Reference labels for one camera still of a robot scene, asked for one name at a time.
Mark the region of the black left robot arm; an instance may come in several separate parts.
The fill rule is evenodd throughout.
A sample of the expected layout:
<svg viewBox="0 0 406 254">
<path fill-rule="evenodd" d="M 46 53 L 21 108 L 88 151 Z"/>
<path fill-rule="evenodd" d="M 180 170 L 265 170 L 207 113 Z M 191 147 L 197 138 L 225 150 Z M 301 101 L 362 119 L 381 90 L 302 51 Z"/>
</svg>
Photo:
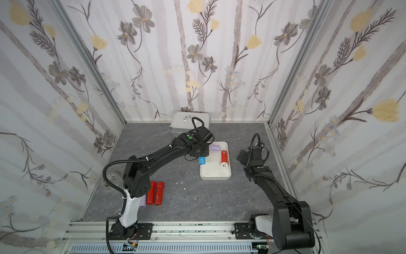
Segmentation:
<svg viewBox="0 0 406 254">
<path fill-rule="evenodd" d="M 202 119 L 191 118 L 193 128 L 181 133 L 162 149 L 140 158 L 130 157 L 126 160 L 116 160 L 108 163 L 102 171 L 106 184 L 119 191 L 123 205 L 119 215 L 106 218 L 106 240 L 113 238 L 128 239 L 137 234 L 139 207 L 142 197 L 151 189 L 150 177 L 166 164 L 175 159 L 190 155 L 195 158 L 207 157 L 209 141 L 214 135 L 205 127 Z M 107 170 L 114 165 L 124 164 L 123 187 L 112 183 L 107 176 Z"/>
</svg>

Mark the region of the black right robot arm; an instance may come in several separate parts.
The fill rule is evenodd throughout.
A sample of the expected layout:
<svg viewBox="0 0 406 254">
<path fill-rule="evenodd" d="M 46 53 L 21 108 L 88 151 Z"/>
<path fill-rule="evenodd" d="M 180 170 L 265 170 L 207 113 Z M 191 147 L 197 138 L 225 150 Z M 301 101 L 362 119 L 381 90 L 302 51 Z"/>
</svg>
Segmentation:
<svg viewBox="0 0 406 254">
<path fill-rule="evenodd" d="M 245 177 L 261 188 L 273 206 L 273 215 L 253 214 L 249 219 L 250 234 L 265 234 L 274 240 L 280 250 L 313 248 L 321 241 L 314 229 L 311 209 L 307 202 L 298 201 L 280 184 L 272 170 L 265 165 L 270 156 L 264 143 L 255 133 L 247 151 L 241 150 L 237 160 L 244 166 Z"/>
</svg>

